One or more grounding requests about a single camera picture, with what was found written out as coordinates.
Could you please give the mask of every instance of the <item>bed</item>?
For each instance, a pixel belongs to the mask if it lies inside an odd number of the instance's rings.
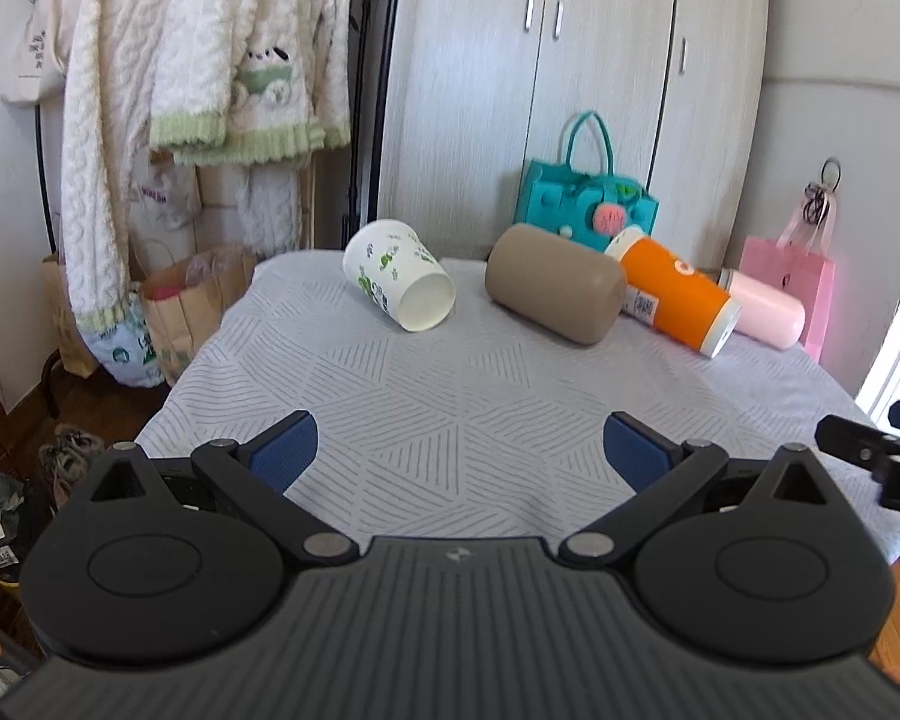
[[[376,535],[535,535],[556,547],[634,494],[602,451],[614,410],[757,458],[813,445],[827,413],[865,419],[800,347],[734,336],[711,361],[620,317],[581,348],[493,304],[482,263],[444,261],[457,304],[410,334],[346,282],[342,256],[296,252],[257,269],[138,437],[151,457],[243,442],[309,410],[319,449],[285,495],[362,548]],[[876,506],[865,471],[821,460],[895,560],[900,512]]]

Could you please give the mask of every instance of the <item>shoe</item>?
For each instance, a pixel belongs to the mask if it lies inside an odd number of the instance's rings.
[[[106,451],[106,444],[98,436],[87,433],[74,425],[59,424],[53,430],[56,435],[56,445],[72,450],[77,455],[84,457],[88,462]]]
[[[56,509],[67,502],[74,485],[82,480],[90,461],[69,446],[43,445],[37,450],[40,470],[53,490]]]

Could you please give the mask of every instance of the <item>orange tumbler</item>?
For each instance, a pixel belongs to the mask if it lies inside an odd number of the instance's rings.
[[[605,253],[626,271],[626,313],[704,357],[717,356],[740,319],[736,300],[636,225]]]

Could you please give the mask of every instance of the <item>paper cup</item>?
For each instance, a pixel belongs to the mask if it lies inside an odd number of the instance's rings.
[[[395,218],[372,221],[350,240],[343,272],[410,333],[443,322],[457,299],[447,272],[413,228]]]

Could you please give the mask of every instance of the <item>turquoise bag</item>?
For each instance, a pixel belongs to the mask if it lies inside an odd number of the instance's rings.
[[[570,164],[577,133],[593,117],[600,125],[607,149],[607,174],[587,175]],[[616,203],[626,211],[626,225],[638,224],[647,235],[653,233],[659,203],[632,178],[613,174],[613,149],[607,125],[596,111],[581,114],[570,133],[567,158],[562,165],[533,160],[520,187],[514,224],[525,221],[534,227],[557,233],[603,252],[613,240],[593,229],[593,213],[601,203]]]

